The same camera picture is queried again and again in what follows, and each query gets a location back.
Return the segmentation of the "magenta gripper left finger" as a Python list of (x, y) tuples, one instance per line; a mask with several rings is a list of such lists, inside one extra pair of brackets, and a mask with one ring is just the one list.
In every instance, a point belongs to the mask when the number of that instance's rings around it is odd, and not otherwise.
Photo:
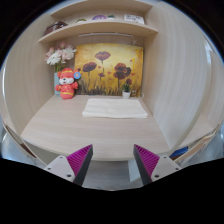
[(59, 155), (44, 170), (81, 186), (93, 156), (93, 145), (85, 146), (69, 156)]

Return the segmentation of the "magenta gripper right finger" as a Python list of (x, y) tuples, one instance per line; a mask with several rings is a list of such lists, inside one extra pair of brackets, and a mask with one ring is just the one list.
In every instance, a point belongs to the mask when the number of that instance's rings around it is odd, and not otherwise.
[(181, 167), (168, 156), (156, 155), (139, 145), (134, 145), (133, 154), (143, 185), (181, 170)]

